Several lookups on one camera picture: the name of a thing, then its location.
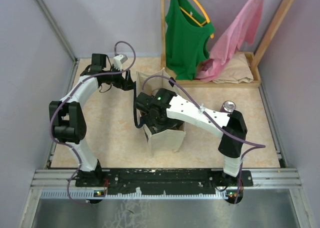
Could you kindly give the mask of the beige canvas tote bag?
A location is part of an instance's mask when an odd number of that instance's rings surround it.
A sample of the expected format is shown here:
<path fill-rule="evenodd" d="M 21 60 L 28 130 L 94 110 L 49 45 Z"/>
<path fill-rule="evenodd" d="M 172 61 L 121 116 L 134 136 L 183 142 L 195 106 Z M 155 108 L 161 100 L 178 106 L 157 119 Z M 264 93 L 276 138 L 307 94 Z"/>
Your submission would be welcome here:
<path fill-rule="evenodd" d="M 160 88 L 171 90 L 177 95 L 180 94 L 178 88 L 171 84 L 171 81 L 174 79 L 172 79 L 164 69 L 151 75 L 140 71 L 137 71 L 136 74 L 137 79 L 134 87 L 134 98 L 141 92 L 148 95 L 155 95 Z M 144 130 L 151 156 L 158 154 L 160 151 L 171 150 L 173 152 L 177 152 L 179 150 L 186 136 L 184 122 L 179 130 L 168 129 L 160 133 L 151 133 L 145 124 L 142 125 L 140 121 L 142 114 L 140 111 L 134 111 L 133 108 L 133 114 L 136 128 L 142 127 Z"/>

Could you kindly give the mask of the purple Fanta can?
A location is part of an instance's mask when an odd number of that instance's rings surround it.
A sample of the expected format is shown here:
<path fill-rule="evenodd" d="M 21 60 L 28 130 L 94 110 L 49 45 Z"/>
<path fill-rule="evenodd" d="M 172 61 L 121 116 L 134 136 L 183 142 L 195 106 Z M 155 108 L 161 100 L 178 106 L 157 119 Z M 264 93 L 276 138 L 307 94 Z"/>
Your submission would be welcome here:
<path fill-rule="evenodd" d="M 220 112 L 225 112 L 225 113 L 232 113 L 236 109 L 236 104 L 235 102 L 231 100 L 226 100 L 223 102 Z"/>

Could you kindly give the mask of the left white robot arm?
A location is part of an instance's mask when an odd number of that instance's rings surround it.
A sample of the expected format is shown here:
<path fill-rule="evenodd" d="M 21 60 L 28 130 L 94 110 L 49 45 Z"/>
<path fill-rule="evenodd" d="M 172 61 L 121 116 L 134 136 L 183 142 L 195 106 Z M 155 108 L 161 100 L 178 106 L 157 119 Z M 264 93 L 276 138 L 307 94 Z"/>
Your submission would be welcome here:
<path fill-rule="evenodd" d="M 104 174 L 86 141 L 87 124 L 83 107 L 102 84 L 124 91 L 134 88 L 130 70 L 123 69 L 127 59 L 126 55 L 116 54 L 110 69 L 106 70 L 110 62 L 108 56 L 93 54 L 91 64 L 82 71 L 76 85 L 66 96 L 49 104 L 51 138 L 55 143 L 69 148 L 78 161 L 78 173 L 86 175 L 87 182 L 93 186 L 103 183 Z"/>

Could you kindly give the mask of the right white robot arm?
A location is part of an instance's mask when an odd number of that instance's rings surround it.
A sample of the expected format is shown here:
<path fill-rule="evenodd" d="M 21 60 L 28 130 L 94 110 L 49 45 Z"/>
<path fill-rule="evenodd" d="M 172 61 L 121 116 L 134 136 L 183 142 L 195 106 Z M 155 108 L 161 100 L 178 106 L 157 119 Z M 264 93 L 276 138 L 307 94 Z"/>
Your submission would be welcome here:
<path fill-rule="evenodd" d="M 155 95 L 141 92 L 134 108 L 142 113 L 140 119 L 151 134 L 191 124 L 220 139 L 219 152 L 223 155 L 223 179 L 230 186 L 241 180 L 242 146 L 248 129 L 241 112 L 231 114 L 196 106 L 177 93 L 160 88 Z"/>

